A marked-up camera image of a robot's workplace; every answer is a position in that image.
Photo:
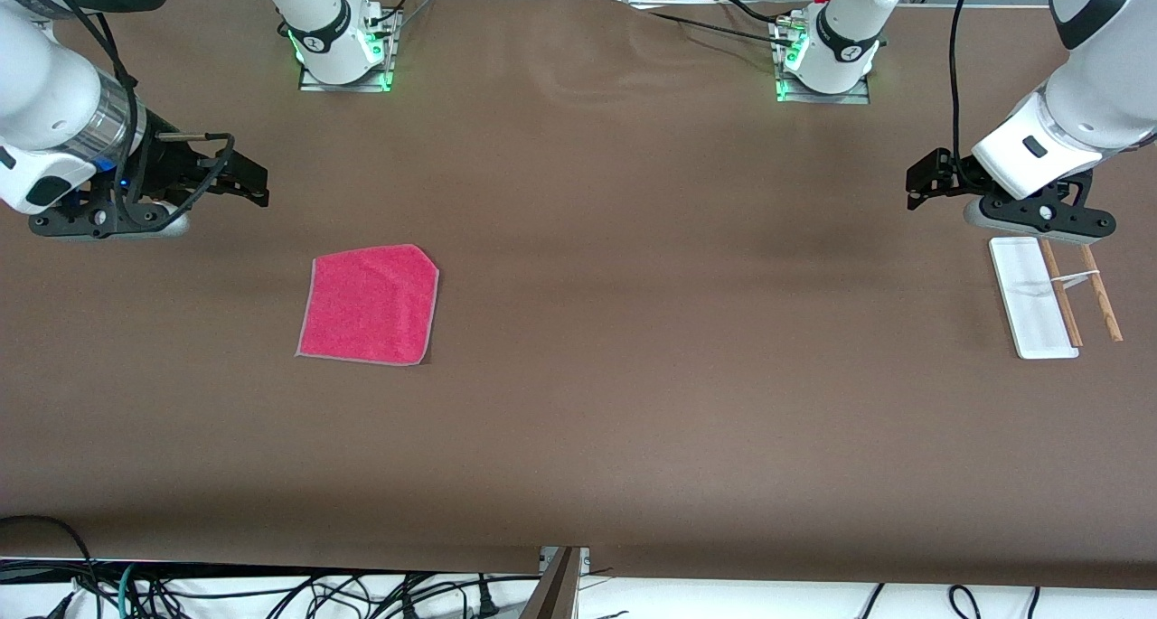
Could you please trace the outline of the pink and grey towel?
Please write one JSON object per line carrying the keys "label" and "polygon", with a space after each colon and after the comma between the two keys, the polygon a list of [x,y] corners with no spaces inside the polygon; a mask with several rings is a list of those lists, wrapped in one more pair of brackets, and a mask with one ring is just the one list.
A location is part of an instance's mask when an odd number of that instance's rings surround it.
{"label": "pink and grey towel", "polygon": [[428,352],[437,292],[439,267],[417,245],[315,258],[296,355],[419,364]]}

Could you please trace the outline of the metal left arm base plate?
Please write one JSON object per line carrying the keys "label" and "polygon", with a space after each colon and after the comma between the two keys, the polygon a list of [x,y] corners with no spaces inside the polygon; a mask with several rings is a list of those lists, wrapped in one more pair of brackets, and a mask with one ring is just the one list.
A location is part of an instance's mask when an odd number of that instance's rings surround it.
{"label": "metal left arm base plate", "polygon": [[781,103],[815,103],[867,105],[870,103],[868,72],[872,62],[868,60],[860,67],[857,80],[842,93],[821,93],[815,90],[801,80],[796,68],[805,62],[815,43],[805,30],[805,20],[798,16],[778,16],[767,24],[773,40],[787,40],[786,45],[772,45],[774,75],[776,75],[776,100]]}

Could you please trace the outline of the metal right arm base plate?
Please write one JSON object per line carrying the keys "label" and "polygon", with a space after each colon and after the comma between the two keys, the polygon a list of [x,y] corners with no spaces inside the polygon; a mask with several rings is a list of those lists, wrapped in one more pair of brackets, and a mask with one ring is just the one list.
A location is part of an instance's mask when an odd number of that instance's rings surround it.
{"label": "metal right arm base plate", "polygon": [[368,5],[368,16],[356,17],[351,31],[339,37],[322,59],[308,59],[305,47],[294,43],[299,60],[299,90],[314,93],[392,91],[404,14],[381,13],[379,5]]}

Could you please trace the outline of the white rack base plate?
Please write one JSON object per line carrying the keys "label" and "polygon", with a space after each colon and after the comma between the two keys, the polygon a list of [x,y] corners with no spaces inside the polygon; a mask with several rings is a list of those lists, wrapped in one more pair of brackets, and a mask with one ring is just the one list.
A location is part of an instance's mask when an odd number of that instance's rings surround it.
{"label": "white rack base plate", "polygon": [[988,248],[1017,356],[1029,361],[1078,358],[1038,241],[996,237]]}

